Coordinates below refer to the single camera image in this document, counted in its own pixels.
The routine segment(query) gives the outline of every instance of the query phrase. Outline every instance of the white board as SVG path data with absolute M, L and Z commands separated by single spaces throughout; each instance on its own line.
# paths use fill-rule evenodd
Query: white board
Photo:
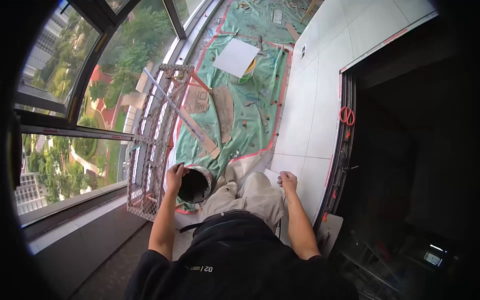
M 241 78 L 258 51 L 259 48 L 233 38 L 212 66 Z

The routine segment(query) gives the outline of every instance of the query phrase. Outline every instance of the measuring stick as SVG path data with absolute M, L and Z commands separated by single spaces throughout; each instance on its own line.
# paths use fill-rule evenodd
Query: measuring stick
M 175 105 L 175 103 L 173 103 L 173 101 L 170 99 L 170 97 L 165 94 L 165 92 L 163 91 L 163 89 L 158 85 L 158 83 L 156 83 L 156 80 L 153 78 L 153 76 L 148 72 L 147 68 L 144 68 L 144 72 L 147 74 L 148 78 L 150 78 L 150 80 L 153 82 L 153 84 L 155 84 L 156 86 L 156 90 L 157 91 L 160 91 L 162 94 L 163 94 L 163 97 L 165 97 L 165 99 L 167 100 L 167 102 L 170 104 L 170 106 L 172 106 L 173 110 L 178 114 L 178 116 L 180 117 L 180 119 L 185 123 L 185 125 L 188 126 L 188 128 L 190 128 L 192 130 L 192 132 L 195 134 L 195 136 L 197 137 L 197 139 L 200 140 L 200 142 L 203 142 L 205 139 L 198 133 L 197 130 L 195 130 L 195 128 L 193 127 L 192 124 L 190 124 L 190 122 L 188 122 L 188 120 L 183 116 L 183 114 L 180 112 L 179 108 Z

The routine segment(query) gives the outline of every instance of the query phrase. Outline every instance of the green protective tarp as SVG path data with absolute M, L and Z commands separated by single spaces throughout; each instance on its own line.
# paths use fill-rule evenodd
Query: green protective tarp
M 250 8 L 247 10 L 237 8 L 239 3 L 247 3 Z M 300 20 L 310 3 L 309 0 L 295 0 L 295 2 L 282 0 L 236 0 L 232 2 L 221 30 L 231 33 L 238 32 L 241 35 L 252 37 L 261 35 L 264 41 L 272 43 L 295 43 L 295 40 L 285 27 L 285 22 L 292 24 L 295 30 L 301 34 L 305 30 L 306 24 L 312 18 L 311 15 L 307 15 L 303 24 L 300 24 Z M 272 22 L 274 9 L 282 11 L 281 25 Z
M 288 53 L 283 52 L 277 46 L 263 44 L 266 57 L 257 55 L 257 65 L 250 78 L 244 84 L 233 84 L 227 79 L 224 71 L 212 67 L 212 58 L 218 57 L 232 38 L 257 46 L 256 41 L 233 36 L 219 35 L 214 37 L 213 42 L 207 48 L 205 57 L 201 61 L 197 74 L 210 87 L 226 85 L 233 99 L 233 125 L 230 131 L 231 140 L 221 143 L 220 126 L 216 115 L 215 105 L 210 96 L 209 108 L 202 113 L 191 114 L 192 118 L 208 134 L 220 149 L 216 159 L 210 155 L 198 157 L 204 152 L 200 142 L 185 128 L 183 124 L 176 146 L 176 161 L 185 162 L 185 165 L 198 164 L 206 167 L 212 173 L 213 182 L 220 177 L 228 162 L 235 157 L 257 153 L 260 149 L 268 146 L 273 134 L 277 104 L 271 105 L 272 101 L 278 101 L 282 87 Z M 244 106 L 247 101 L 258 103 L 263 114 L 269 115 L 268 125 L 264 127 L 256 104 Z

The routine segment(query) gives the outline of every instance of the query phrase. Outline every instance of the building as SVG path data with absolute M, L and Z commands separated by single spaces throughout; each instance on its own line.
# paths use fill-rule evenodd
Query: building
M 15 190 L 15 203 L 18 215 L 23 215 L 33 210 L 48 205 L 45 196 L 48 189 L 37 180 L 38 172 L 24 173 L 20 176 L 20 186 Z
M 61 37 L 61 31 L 68 25 L 67 14 L 57 8 L 52 14 L 42 32 L 35 41 L 35 45 L 28 56 L 22 79 L 30 84 L 37 69 L 43 69 L 55 51 L 55 45 Z

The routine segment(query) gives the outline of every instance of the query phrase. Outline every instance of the white wall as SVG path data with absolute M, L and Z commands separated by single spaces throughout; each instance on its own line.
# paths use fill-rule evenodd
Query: white wall
M 333 155 L 340 69 L 432 11 L 427 0 L 326 0 L 297 41 L 270 169 L 297 175 L 312 222 Z

